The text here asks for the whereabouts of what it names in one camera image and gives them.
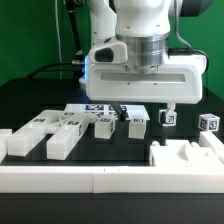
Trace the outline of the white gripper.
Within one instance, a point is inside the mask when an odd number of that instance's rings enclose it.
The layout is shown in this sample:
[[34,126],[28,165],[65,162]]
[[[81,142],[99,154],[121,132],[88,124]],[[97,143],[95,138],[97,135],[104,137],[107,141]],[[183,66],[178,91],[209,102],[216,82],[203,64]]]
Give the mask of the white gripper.
[[[86,92],[91,100],[168,103],[165,124],[174,124],[175,103],[198,103],[202,98],[202,74],[207,60],[203,55],[171,56],[151,74],[132,74],[124,65],[91,64]],[[112,102],[119,121],[126,110]]]

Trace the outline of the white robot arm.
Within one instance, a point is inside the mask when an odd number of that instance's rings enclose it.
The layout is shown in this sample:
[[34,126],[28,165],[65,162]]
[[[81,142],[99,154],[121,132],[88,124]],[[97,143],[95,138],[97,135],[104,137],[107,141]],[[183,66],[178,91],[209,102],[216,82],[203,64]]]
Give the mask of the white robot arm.
[[180,39],[168,46],[169,34],[179,32],[181,17],[196,17],[214,0],[65,0],[70,20],[88,5],[92,47],[86,57],[86,92],[98,101],[165,103],[159,112],[164,126],[176,123],[177,104],[202,98],[202,74],[208,56]]

